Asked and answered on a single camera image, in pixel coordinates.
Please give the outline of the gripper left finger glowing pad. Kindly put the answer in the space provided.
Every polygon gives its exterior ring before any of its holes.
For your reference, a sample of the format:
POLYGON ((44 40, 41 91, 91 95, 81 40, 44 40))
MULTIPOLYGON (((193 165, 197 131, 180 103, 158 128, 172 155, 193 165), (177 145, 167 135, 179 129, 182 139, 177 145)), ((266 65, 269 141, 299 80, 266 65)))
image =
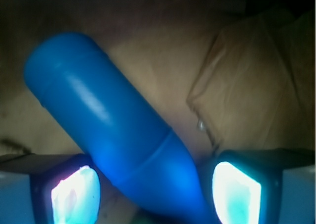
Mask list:
POLYGON ((0 157, 2 224, 95 224, 101 185, 88 155, 0 157))

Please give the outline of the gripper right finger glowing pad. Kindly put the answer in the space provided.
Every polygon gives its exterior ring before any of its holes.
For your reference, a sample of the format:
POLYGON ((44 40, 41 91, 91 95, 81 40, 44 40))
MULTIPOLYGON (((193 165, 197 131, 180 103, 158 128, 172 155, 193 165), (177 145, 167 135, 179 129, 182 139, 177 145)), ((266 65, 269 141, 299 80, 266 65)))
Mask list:
POLYGON ((226 150, 200 164, 214 224, 313 224, 315 151, 226 150))

